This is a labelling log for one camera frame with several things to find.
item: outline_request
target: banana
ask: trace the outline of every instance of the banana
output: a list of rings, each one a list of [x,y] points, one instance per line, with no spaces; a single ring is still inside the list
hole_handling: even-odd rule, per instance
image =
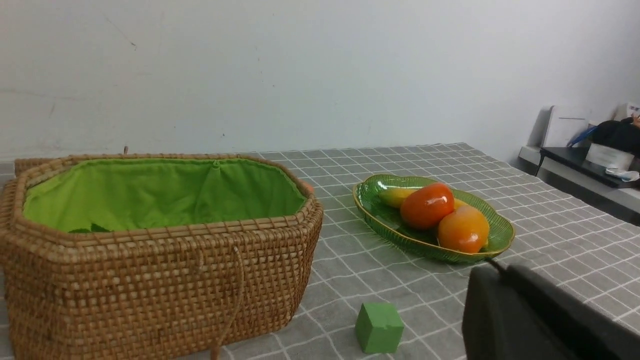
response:
[[[458,209],[460,206],[470,206],[470,205],[460,199],[453,199],[453,208]]]
[[[404,202],[404,200],[411,194],[413,194],[418,189],[407,189],[407,188],[391,188],[382,190],[378,194],[380,200],[385,205],[391,206],[392,208],[399,209],[400,205]]]

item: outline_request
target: leaf-shaped dish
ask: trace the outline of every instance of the leaf-shaped dish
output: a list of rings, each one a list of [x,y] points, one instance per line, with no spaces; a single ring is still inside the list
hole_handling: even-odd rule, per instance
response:
[[[477,254],[440,247],[434,231],[417,231],[404,225],[400,211],[384,205],[378,197],[378,194],[387,188],[419,189],[435,182],[427,177],[373,175],[353,187],[353,199],[371,229],[389,244],[418,256],[451,263],[474,263],[498,256],[511,246],[515,237],[511,222],[500,216],[486,201],[473,194],[451,189],[455,198],[482,211],[489,221],[489,245]]]

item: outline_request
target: tablecloth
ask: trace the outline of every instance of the tablecloth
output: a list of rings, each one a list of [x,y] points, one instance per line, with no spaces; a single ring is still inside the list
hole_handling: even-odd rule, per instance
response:
[[[222,359],[464,359],[461,321],[472,265],[391,248],[355,208],[352,187],[373,174],[426,176],[487,200],[516,238],[497,259],[529,266],[640,332],[640,229],[465,143],[265,152],[309,182],[325,207],[310,280],[291,323],[227,345]],[[405,323],[395,354],[365,355],[354,325],[363,302],[391,302]],[[4,302],[0,359],[11,356]],[[208,359],[206,353],[185,359]]]

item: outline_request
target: white box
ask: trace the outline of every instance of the white box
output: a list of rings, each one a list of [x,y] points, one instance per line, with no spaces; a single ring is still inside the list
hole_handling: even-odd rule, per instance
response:
[[[565,147],[589,127],[591,109],[574,106],[551,107],[541,147]]]
[[[592,143],[585,160],[605,168],[618,168],[628,171],[635,156],[628,152]]]

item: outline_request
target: green cube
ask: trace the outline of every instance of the green cube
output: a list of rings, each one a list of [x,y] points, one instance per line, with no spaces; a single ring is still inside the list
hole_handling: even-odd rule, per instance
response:
[[[393,304],[362,304],[356,320],[356,337],[366,354],[396,352],[403,330],[404,324]]]

